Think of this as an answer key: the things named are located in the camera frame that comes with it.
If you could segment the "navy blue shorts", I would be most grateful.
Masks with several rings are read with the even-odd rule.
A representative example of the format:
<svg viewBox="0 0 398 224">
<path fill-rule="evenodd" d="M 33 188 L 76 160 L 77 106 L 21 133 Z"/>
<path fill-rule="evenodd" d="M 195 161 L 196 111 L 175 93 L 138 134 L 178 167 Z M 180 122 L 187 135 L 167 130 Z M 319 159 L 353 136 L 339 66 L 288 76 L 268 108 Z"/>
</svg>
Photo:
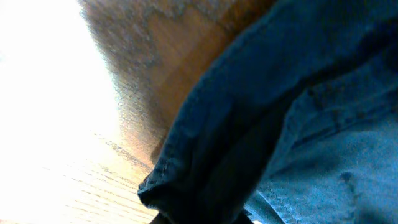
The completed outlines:
<svg viewBox="0 0 398 224">
<path fill-rule="evenodd" d="M 156 223 L 396 223 L 397 2 L 276 2 L 196 84 L 137 194 Z"/>
</svg>

